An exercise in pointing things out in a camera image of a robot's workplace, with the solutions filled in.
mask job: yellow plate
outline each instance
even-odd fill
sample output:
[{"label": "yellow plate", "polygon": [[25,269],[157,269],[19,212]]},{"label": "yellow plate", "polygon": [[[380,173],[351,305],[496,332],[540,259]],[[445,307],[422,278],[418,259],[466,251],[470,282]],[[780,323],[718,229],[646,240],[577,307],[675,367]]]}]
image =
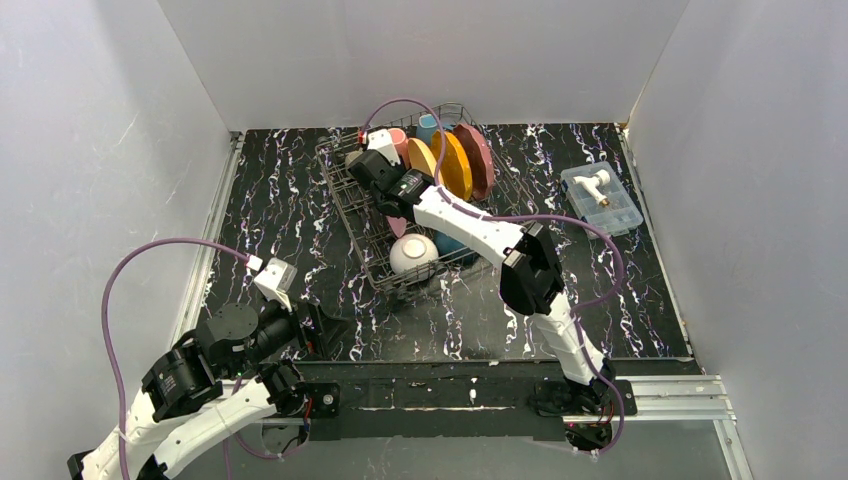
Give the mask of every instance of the yellow plate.
[{"label": "yellow plate", "polygon": [[[409,164],[412,168],[424,172],[427,175],[433,176],[436,171],[436,157],[430,152],[427,144],[417,138],[410,138],[406,144],[407,155],[409,155]],[[445,176],[439,173],[439,183],[444,182]]]},{"label": "yellow plate", "polygon": [[[451,193],[463,200],[468,200],[471,198],[471,191],[473,190],[471,164],[468,163],[468,155],[465,154],[465,149],[462,148],[462,144],[459,143],[456,135],[445,132],[445,139],[448,145],[445,150],[445,161],[442,162],[442,171],[439,173]],[[430,151],[438,160],[439,151],[442,148],[442,136],[439,132],[433,134],[431,143]]]}]

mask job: white wall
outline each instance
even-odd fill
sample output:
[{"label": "white wall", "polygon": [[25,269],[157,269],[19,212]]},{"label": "white wall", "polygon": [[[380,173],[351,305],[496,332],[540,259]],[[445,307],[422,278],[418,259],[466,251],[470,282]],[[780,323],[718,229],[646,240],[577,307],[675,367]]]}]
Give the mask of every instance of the white wall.
[{"label": "white wall", "polygon": [[[202,232],[228,140],[155,0],[0,3],[0,476],[68,478],[115,425],[103,284],[133,247]],[[131,391],[195,255],[163,250],[111,303]]]},{"label": "white wall", "polygon": [[688,0],[159,3],[244,130],[358,125],[396,96],[487,123],[626,121]]},{"label": "white wall", "polygon": [[631,140],[695,353],[755,476],[848,458],[848,4],[693,0]]}]

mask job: red plate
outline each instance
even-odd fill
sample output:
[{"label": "red plate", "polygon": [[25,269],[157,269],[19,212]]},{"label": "red plate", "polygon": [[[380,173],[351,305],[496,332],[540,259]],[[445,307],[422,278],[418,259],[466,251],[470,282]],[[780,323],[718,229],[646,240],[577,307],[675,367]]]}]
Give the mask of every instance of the red plate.
[{"label": "red plate", "polygon": [[453,134],[468,155],[468,163],[471,166],[471,198],[483,200],[492,193],[495,186],[495,166],[492,163],[489,143],[476,128],[467,123],[453,127]]}]

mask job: clear plastic box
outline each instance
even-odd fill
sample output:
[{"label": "clear plastic box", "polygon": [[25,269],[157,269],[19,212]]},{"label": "clear plastic box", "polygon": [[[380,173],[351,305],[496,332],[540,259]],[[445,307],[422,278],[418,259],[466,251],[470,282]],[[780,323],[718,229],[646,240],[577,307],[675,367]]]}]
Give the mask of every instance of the clear plastic box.
[{"label": "clear plastic box", "polygon": [[[591,177],[599,170],[606,170],[610,181],[598,187],[598,191],[607,196],[609,205],[599,205],[592,195],[574,181],[574,177]],[[635,229],[645,221],[633,199],[624,189],[621,180],[607,162],[597,162],[580,167],[569,168],[560,175],[562,189],[568,201],[577,212],[577,216],[586,223],[592,224],[611,236],[623,235]],[[589,238],[598,238],[592,232],[586,231]]]}]

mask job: metal dish rack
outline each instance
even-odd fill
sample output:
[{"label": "metal dish rack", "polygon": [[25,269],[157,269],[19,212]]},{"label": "metal dish rack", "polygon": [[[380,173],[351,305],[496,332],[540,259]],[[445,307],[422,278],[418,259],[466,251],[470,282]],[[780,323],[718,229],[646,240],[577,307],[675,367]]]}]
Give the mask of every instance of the metal dish rack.
[{"label": "metal dish rack", "polygon": [[[433,110],[439,115],[443,123],[457,124],[462,122],[479,129],[477,123],[461,104],[446,103]],[[427,112],[418,112],[378,127],[372,127],[372,129],[399,127],[403,128],[407,135],[412,138],[415,134],[418,118],[426,114]],[[438,283],[433,280],[436,273],[451,267],[471,270],[470,266],[462,267],[462,265],[467,263],[466,257],[476,254],[468,248],[463,248],[402,274],[396,274],[392,271],[392,267],[389,265],[389,252],[397,237],[392,233],[383,214],[377,211],[371,194],[359,186],[344,166],[345,155],[356,150],[358,146],[357,132],[336,136],[319,142],[316,147],[316,157],[321,165],[321,173],[327,181],[327,187],[330,189],[336,209],[350,238],[353,240],[356,255],[365,267],[365,274],[374,289],[386,294],[397,295],[399,298],[410,298],[416,294],[428,292],[437,286]],[[473,204],[496,215],[536,213],[536,204],[533,197],[517,177],[514,167],[501,159],[494,149],[492,149],[492,160],[496,179],[492,193],[487,199],[473,202]],[[406,233],[420,233],[432,240],[434,231],[409,223]],[[475,260],[475,263],[481,262],[485,262],[485,260]],[[425,271],[427,271],[426,277],[429,280],[419,281]]]}]

